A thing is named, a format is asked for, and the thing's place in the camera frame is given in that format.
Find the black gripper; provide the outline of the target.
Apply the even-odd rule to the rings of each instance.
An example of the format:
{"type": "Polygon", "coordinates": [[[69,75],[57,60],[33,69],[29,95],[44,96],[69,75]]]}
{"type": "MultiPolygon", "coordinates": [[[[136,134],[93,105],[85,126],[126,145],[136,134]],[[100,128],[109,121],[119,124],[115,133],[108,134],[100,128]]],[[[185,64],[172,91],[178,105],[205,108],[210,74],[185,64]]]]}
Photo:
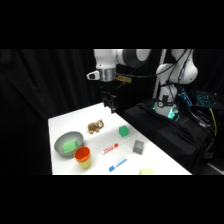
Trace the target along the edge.
{"type": "Polygon", "coordinates": [[[114,95],[115,87],[112,82],[102,82],[101,88],[101,99],[104,106],[108,106],[110,112],[113,114],[117,109],[117,97],[114,95]]]}

